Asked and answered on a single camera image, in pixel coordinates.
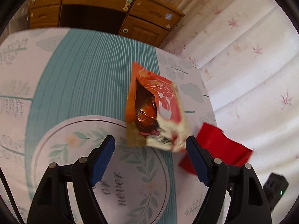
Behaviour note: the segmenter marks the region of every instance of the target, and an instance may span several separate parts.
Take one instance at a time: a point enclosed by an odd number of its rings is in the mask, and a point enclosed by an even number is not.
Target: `black device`
[[[263,186],[263,190],[266,194],[271,212],[285,193],[288,186],[289,183],[284,176],[275,173],[270,174]]]
[[[193,224],[217,223],[227,189],[231,205],[225,223],[272,223],[266,195],[250,164],[226,165],[202,149],[194,136],[187,138],[186,148],[199,180],[209,187]],[[114,138],[107,136],[99,148],[74,164],[51,163],[34,195],[27,224],[74,223],[66,182],[73,183],[83,223],[108,224],[92,187],[101,180],[114,149]]]

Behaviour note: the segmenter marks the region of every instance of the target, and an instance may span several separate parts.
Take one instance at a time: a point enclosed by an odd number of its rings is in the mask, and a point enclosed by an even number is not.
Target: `table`
[[[66,28],[19,32],[0,46],[0,165],[24,219],[50,162],[73,163],[112,134],[116,151],[94,189],[107,221],[192,223],[207,188],[178,167],[183,154],[125,146],[132,61],[177,84],[193,134],[216,124],[196,66],[153,46]],[[10,206],[2,185],[0,194]]]

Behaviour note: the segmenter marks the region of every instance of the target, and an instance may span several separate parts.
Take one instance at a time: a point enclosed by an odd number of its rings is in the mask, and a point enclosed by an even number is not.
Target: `leaf print on curtain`
[[[257,55],[262,54],[262,49],[263,48],[261,48],[259,44],[257,45],[256,48],[252,48],[252,49],[253,49],[253,53],[256,53],[255,58],[257,57]]]
[[[282,97],[281,102],[283,104],[283,106],[281,107],[281,110],[284,110],[288,106],[292,105],[291,102],[292,102],[293,98],[291,98],[289,96],[289,90],[287,90],[286,93],[282,93],[281,97]]]
[[[234,18],[232,18],[231,20],[228,20],[228,25],[231,26],[231,29],[238,27],[238,21],[234,20]]]

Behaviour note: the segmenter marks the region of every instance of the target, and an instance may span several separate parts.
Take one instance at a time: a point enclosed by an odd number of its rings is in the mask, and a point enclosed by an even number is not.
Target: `red fabric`
[[[228,165],[243,166],[253,152],[242,144],[228,139],[221,129],[207,123],[203,124],[196,140],[213,158],[220,158]],[[179,166],[196,175],[188,154],[181,160]]]

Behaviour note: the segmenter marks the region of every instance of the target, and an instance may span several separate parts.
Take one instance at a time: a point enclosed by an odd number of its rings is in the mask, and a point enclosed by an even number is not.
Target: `snack bag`
[[[133,62],[125,109],[129,146],[186,150],[188,121],[175,83]]]

